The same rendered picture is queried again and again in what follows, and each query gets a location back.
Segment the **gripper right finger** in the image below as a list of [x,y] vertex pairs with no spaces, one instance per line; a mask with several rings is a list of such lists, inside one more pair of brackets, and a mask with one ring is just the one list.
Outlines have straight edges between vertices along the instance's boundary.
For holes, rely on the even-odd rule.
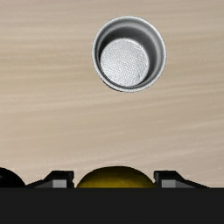
[[159,188],[206,188],[205,185],[183,178],[177,171],[154,171],[153,178]]

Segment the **grey ramekin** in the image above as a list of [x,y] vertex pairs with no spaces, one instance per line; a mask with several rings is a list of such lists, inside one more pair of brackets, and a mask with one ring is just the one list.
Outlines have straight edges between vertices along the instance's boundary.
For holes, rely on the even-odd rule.
[[165,69],[165,42],[159,31],[140,17],[116,17],[96,34],[94,69],[110,88],[126,93],[153,85]]

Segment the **yellow lemon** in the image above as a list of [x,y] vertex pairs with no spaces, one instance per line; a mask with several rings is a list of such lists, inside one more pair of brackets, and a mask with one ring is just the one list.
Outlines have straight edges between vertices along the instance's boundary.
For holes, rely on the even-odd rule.
[[154,188],[152,180],[141,171],[127,166],[109,166],[86,174],[77,188]]

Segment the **stove plate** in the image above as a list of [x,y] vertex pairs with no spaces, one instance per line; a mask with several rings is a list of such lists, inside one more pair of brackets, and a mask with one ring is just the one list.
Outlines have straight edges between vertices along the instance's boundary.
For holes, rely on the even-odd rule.
[[25,182],[13,171],[0,167],[0,187],[24,187]]

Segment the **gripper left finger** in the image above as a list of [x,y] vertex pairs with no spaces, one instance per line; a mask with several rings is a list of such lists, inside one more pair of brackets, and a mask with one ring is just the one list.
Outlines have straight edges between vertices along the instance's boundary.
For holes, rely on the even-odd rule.
[[51,171],[44,179],[35,181],[26,188],[74,188],[73,171]]

